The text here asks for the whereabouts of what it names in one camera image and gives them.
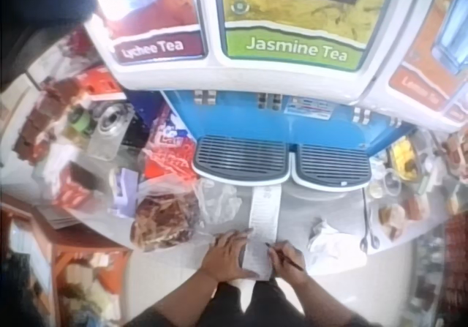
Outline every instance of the plastic bag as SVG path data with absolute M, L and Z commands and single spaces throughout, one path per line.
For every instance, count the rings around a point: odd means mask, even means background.
M 201 178 L 194 189 L 204 225 L 218 225 L 232 220 L 242 205 L 242 199 L 238 198 L 233 185 Z
M 130 230 L 134 245 L 145 252 L 188 242 L 200 218 L 193 191 L 174 175 L 143 182 Z

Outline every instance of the drink dispenser panel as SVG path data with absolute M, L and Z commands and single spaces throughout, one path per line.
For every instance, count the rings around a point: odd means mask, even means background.
M 217 0 L 232 59 L 360 69 L 388 0 Z

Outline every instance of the pen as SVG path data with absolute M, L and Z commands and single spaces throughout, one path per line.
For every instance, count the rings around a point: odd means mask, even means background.
M 266 246 L 267 246 L 268 248 L 271 248 L 271 249 L 274 250 L 274 248 L 273 248 L 270 244 L 268 244 L 268 243 L 265 243 L 265 244 L 266 244 Z M 280 260 L 286 261 L 286 262 L 289 263 L 291 266 L 296 267 L 299 271 L 304 271 L 304 269 L 303 269 L 302 267 L 300 267 L 297 263 L 295 263 L 294 261 L 292 261 L 291 259 L 289 259 L 288 256 L 286 256 L 283 252 L 280 252 L 280 251 L 278 251 L 278 250 L 275 250 L 275 251 L 276 251 L 276 253 L 278 254 Z

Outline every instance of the sticker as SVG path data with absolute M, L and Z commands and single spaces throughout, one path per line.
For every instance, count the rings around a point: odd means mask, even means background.
M 218 7 L 230 58 L 357 70 L 385 0 L 218 0 Z
M 205 54 L 195 0 L 99 0 L 109 49 L 122 64 Z
M 434 0 L 390 86 L 434 111 L 463 122 L 453 105 L 468 81 L 468 0 Z
M 291 97 L 284 113 L 312 119 L 329 120 L 335 107 L 336 104 L 324 100 Z

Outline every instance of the paper slip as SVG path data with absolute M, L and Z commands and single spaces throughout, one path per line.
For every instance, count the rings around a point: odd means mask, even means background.
M 265 243 L 274 243 L 278 231 L 281 185 L 254 187 L 249 228 L 253 230 L 246 245 L 242 267 L 257 273 L 260 281 L 268 281 L 272 267 Z

